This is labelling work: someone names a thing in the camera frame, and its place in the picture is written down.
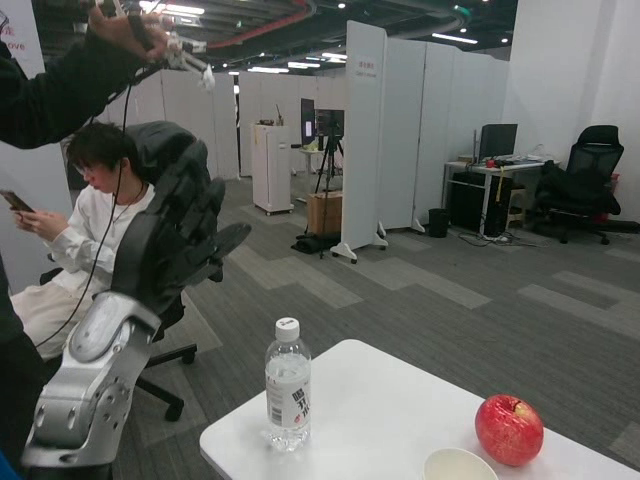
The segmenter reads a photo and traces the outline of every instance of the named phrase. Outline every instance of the white table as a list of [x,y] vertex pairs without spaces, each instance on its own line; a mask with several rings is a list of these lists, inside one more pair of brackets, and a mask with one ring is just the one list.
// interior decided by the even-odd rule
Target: white table
[[474,430],[482,398],[355,340],[315,359],[311,372],[307,445],[292,454],[267,445],[262,393],[203,432],[204,458],[233,480],[418,480],[430,453],[458,447],[487,460],[502,480],[640,479],[550,430],[531,464],[498,465]]
[[[305,175],[306,175],[305,178],[307,180],[307,194],[314,193],[315,188],[311,184],[311,173],[313,171],[313,169],[311,168],[311,158],[314,155],[324,154],[324,150],[305,150],[304,148],[300,148],[298,149],[298,151],[304,155],[304,159],[305,159]],[[301,203],[307,203],[306,198],[299,197],[299,198],[296,198],[296,200]]]
[[[525,163],[522,165],[510,165],[504,167],[504,175],[506,177],[513,177],[516,173],[523,171],[538,170],[544,165],[543,162]],[[467,170],[473,173],[484,174],[484,185],[475,185],[466,182],[458,182],[452,180],[451,177],[456,171]],[[474,188],[481,188],[484,190],[484,200],[482,202],[482,218],[487,218],[487,210],[489,208],[489,197],[491,196],[491,177],[500,176],[502,170],[500,168],[488,168],[480,165],[469,165],[466,162],[447,162],[444,166],[444,182],[442,185],[442,208],[447,208],[447,200],[449,198],[449,184],[459,183]],[[480,235],[484,235],[484,222],[480,222]]]

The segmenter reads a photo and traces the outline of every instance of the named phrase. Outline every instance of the chair wheel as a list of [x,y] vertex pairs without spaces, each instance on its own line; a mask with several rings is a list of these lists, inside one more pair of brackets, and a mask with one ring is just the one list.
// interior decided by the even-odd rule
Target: chair wheel
[[184,363],[185,365],[191,365],[193,362],[196,361],[196,354],[194,353],[189,353],[187,355],[184,355],[182,357],[182,363]]
[[169,408],[167,408],[167,411],[164,414],[164,419],[167,422],[177,422],[178,420],[180,420],[180,417],[182,416],[183,408],[184,408],[183,401],[175,405],[169,405]]

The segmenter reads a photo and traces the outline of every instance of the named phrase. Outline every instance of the bottle label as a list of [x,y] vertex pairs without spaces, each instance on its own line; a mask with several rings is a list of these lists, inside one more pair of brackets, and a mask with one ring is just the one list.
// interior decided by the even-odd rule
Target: bottle label
[[267,409],[271,422],[282,428],[304,427],[311,416],[309,377],[283,382],[267,374]]

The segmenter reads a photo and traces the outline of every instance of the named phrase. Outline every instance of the ceiling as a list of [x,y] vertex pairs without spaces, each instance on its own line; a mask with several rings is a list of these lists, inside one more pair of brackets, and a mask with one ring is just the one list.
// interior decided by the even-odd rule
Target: ceiling
[[[510,45],[515,25],[517,0],[168,0],[166,3],[204,9],[189,17],[197,26],[179,25],[181,36],[208,42],[201,58],[214,71],[241,70],[252,66],[286,66],[287,61],[304,61],[325,51],[346,47],[346,22],[355,20],[384,27],[389,36],[429,40],[455,45],[462,50],[485,50]],[[77,0],[33,0],[46,58],[59,56],[82,37],[86,15]],[[305,18],[259,36],[255,30],[270,30],[274,22]],[[477,40],[475,45],[439,40],[432,33],[448,33]],[[237,42],[238,36],[245,38]],[[323,63],[323,68],[340,64]],[[304,74],[307,70],[296,70]]]

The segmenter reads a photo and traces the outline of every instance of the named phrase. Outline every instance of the white wall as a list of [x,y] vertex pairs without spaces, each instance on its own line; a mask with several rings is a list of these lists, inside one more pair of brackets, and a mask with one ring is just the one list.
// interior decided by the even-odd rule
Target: white wall
[[[241,72],[240,87],[240,154],[241,174],[251,175],[251,128],[259,120],[276,120],[280,113],[289,127],[291,143],[299,144],[300,99],[315,101],[315,107],[325,109],[346,108],[346,81],[343,78],[307,77],[300,75],[274,75]],[[304,170],[304,156],[291,152],[291,164],[297,171]]]
[[612,9],[609,42],[603,58],[602,73],[593,101],[589,124],[612,124],[620,128],[620,143],[625,153],[617,172],[620,183],[616,198],[622,206],[620,219],[640,221],[640,51],[629,48],[637,38],[640,3],[617,0]]
[[[9,17],[10,31],[3,41],[15,46],[11,53],[28,77],[44,71],[40,43],[30,2],[0,0]],[[59,145],[22,151],[0,143],[0,188],[15,190],[35,209],[71,213],[71,199]],[[7,205],[0,207],[0,251],[13,292],[35,284],[52,268],[47,249],[33,234],[19,231]]]
[[617,125],[616,197],[629,220],[640,220],[638,14],[635,0],[520,0],[503,116],[519,124],[519,151],[541,143],[562,161],[585,127]]
[[518,123],[516,150],[538,144],[566,160],[578,120],[602,8],[615,0],[518,3],[503,121]]

